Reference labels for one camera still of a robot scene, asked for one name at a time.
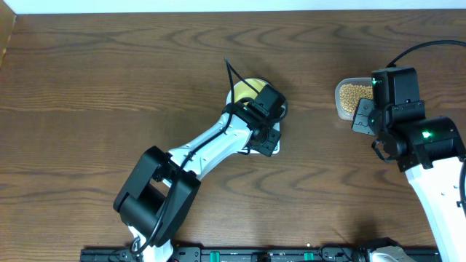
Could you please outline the yellow plastic bowl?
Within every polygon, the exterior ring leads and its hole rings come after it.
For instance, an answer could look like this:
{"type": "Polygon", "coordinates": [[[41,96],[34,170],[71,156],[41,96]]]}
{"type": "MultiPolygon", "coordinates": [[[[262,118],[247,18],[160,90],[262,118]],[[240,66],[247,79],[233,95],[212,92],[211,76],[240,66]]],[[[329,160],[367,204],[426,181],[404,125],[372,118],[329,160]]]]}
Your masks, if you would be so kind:
{"type": "MultiPolygon", "coordinates": [[[[264,81],[263,79],[257,78],[248,78],[245,79],[247,83],[249,83],[252,87],[254,87],[258,92],[260,92],[268,82],[264,81]]],[[[242,98],[252,98],[255,99],[258,95],[253,89],[251,89],[247,84],[243,81],[239,81],[234,85],[234,101],[237,102],[242,98]]]]}

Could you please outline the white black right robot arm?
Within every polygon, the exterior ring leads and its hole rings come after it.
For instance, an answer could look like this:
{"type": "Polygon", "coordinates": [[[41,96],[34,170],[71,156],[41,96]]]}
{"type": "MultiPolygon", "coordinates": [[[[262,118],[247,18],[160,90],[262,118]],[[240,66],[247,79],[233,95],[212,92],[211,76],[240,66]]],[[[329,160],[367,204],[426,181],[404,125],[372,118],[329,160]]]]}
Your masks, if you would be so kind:
{"type": "Polygon", "coordinates": [[[414,189],[443,261],[465,260],[465,145],[447,116],[428,118],[416,70],[391,67],[371,74],[374,112],[368,123],[414,189]]]}

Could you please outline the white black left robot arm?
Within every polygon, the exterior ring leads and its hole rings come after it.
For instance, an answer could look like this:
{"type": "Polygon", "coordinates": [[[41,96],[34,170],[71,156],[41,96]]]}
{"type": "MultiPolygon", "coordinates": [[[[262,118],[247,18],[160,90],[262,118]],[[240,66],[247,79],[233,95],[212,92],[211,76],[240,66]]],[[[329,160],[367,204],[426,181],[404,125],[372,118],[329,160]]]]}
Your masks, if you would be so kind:
{"type": "Polygon", "coordinates": [[[194,202],[201,180],[232,154],[270,157],[288,112],[285,96],[267,84],[254,98],[232,98],[220,119],[191,142],[164,152],[146,150],[113,203],[134,236],[129,252],[142,261],[167,261],[171,238],[194,202]]]}

